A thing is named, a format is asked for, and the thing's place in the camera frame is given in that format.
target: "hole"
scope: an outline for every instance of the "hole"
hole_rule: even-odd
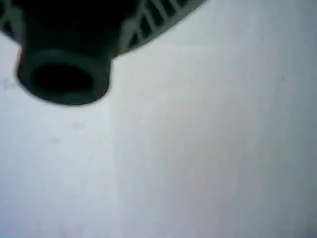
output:
[[[84,70],[66,64],[46,64],[33,71],[34,85],[53,94],[91,91],[93,78]]]

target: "white wall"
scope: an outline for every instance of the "white wall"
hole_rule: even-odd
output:
[[[76,109],[15,86],[0,38],[0,237],[317,236],[316,9],[210,0]]]

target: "ribbed grille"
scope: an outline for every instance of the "ribbed grille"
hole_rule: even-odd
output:
[[[147,0],[136,18],[139,26],[131,37],[128,48],[150,37],[158,28],[174,17],[186,5],[188,0]]]

